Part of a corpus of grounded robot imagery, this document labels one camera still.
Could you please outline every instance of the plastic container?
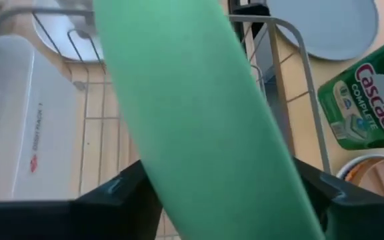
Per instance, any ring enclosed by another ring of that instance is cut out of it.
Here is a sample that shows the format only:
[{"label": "plastic container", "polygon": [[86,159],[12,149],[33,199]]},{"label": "plastic container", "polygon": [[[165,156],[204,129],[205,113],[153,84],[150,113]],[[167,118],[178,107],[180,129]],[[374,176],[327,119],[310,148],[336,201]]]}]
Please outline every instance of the plastic container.
[{"label": "plastic container", "polygon": [[19,36],[0,37],[0,200],[70,194],[75,89]]},{"label": "plastic container", "polygon": [[318,98],[340,146],[384,147],[384,46],[321,86]]}]

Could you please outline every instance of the white plate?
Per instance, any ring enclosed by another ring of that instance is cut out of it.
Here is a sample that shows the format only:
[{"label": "white plate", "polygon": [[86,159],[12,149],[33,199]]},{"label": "white plate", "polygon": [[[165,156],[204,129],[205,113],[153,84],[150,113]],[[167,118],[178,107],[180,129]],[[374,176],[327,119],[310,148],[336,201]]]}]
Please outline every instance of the white plate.
[{"label": "white plate", "polygon": [[[310,55],[328,60],[360,56],[371,46],[379,26],[373,0],[267,0],[267,6],[272,17],[300,31]],[[289,30],[279,29],[298,46]]]},{"label": "white plate", "polygon": [[[60,8],[59,4],[54,0],[36,0],[35,5],[38,7]],[[75,28],[70,18],[66,15],[37,14],[37,16],[44,28],[47,30],[48,34],[54,40],[54,43],[60,50],[62,56],[72,60],[80,60],[67,36],[67,33]],[[42,42],[52,51],[57,52],[44,30],[41,26],[39,26],[38,22],[34,21],[33,26]],[[98,61],[89,39],[80,37],[76,31],[71,33],[71,38],[77,46],[78,52],[81,54],[84,61]],[[101,48],[100,38],[97,34],[92,34],[91,38],[95,44],[97,53],[100,58],[103,59],[103,50]]]}]

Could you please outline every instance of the clear plastic container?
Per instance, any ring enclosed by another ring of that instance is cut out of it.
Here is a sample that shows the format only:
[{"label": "clear plastic container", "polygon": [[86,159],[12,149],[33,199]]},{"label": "clear plastic container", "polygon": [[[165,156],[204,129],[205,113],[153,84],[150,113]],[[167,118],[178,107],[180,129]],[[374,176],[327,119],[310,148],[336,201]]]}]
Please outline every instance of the clear plastic container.
[{"label": "clear plastic container", "polygon": [[65,199],[75,88],[26,39],[0,37],[0,200]]}]

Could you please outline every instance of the cascade logo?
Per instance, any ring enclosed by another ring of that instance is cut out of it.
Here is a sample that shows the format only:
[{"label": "cascade logo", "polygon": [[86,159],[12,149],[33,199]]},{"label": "cascade logo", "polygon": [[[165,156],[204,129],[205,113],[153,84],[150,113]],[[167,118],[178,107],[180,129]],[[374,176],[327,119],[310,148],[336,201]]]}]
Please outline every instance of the cascade logo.
[{"label": "cascade logo", "polygon": [[374,85],[374,78],[377,78],[374,67],[370,63],[362,64],[355,72],[356,81],[360,82],[368,103],[373,112],[376,114],[380,125],[384,128],[384,100],[379,93],[384,92],[383,89],[378,89]]}]

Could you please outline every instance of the gray plate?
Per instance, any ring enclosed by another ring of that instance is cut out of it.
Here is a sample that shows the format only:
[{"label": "gray plate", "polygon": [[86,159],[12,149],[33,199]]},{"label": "gray plate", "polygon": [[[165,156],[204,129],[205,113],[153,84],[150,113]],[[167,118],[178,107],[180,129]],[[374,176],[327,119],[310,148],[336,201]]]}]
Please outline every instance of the gray plate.
[{"label": "gray plate", "polygon": [[[379,27],[373,0],[267,0],[267,6],[272,17],[298,28],[307,52],[322,59],[360,56],[373,43]],[[289,30],[279,30],[298,46]]]}]

